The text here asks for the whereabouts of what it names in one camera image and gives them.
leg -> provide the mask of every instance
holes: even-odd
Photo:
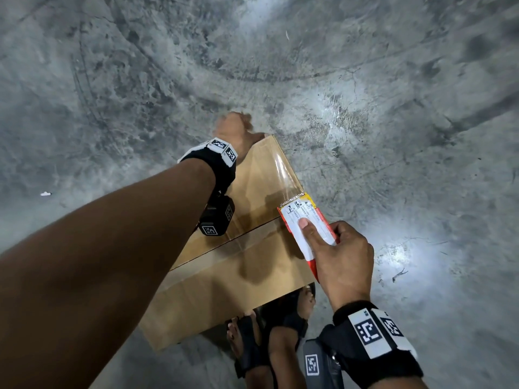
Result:
[[[314,305],[315,298],[310,288],[302,288],[297,301],[299,316],[308,320]],[[280,389],[306,388],[305,377],[299,369],[296,355],[298,340],[296,330],[289,327],[276,326],[270,332],[268,353]]]
[[[261,331],[256,320],[256,313],[254,311],[246,313],[252,318],[252,328],[254,330],[254,340],[256,344],[261,345]],[[232,322],[228,325],[227,340],[230,343],[232,352],[239,360],[243,354],[244,345],[241,332],[238,329],[238,320],[233,318]],[[245,385],[247,389],[274,389],[274,379],[270,372],[269,366],[257,366],[245,373]]]

sandal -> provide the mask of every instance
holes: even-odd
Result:
[[[315,298],[315,283],[309,284],[308,287]],[[267,335],[266,338],[268,339],[270,337],[270,331],[276,326],[292,328],[297,332],[298,337],[295,345],[296,351],[308,329],[308,320],[301,318],[297,312],[297,305],[302,289],[303,288],[296,289],[289,294],[273,300],[266,304],[262,309],[262,316],[267,322],[265,330]]]
[[[258,366],[269,366],[266,347],[258,344],[254,333],[252,320],[258,325],[258,336],[262,335],[261,320],[258,319],[256,311],[243,318],[233,318],[225,322],[227,324],[227,340],[236,356],[234,367],[238,378],[244,378],[247,371]]]

brown cardboard box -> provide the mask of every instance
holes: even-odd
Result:
[[[236,210],[227,233],[192,235],[139,324],[155,350],[314,280],[277,211],[301,192],[273,136],[253,146],[228,190]]]

red tape dispenser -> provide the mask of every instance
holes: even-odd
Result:
[[[297,222],[301,218],[307,218],[310,220],[310,222],[317,228],[317,231],[323,240],[332,246],[339,242],[337,235],[335,235],[334,231],[329,226],[325,217],[322,215],[321,210],[319,210],[312,198],[306,192],[283,202],[283,204],[278,207],[278,211],[289,232],[294,236],[297,245],[308,263],[308,266],[314,274],[315,279],[319,282],[314,254],[312,253],[312,249],[308,245],[308,242],[303,236]]]

hand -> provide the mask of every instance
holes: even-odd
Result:
[[[330,246],[322,240],[314,224],[299,220],[299,227],[312,248],[319,282],[333,311],[357,300],[370,300],[373,274],[373,246],[344,221],[330,224],[341,241]]]
[[[230,112],[227,116],[218,119],[217,128],[213,135],[229,142],[238,153],[236,165],[242,163],[252,145],[265,137],[263,132],[251,133],[251,115]]]

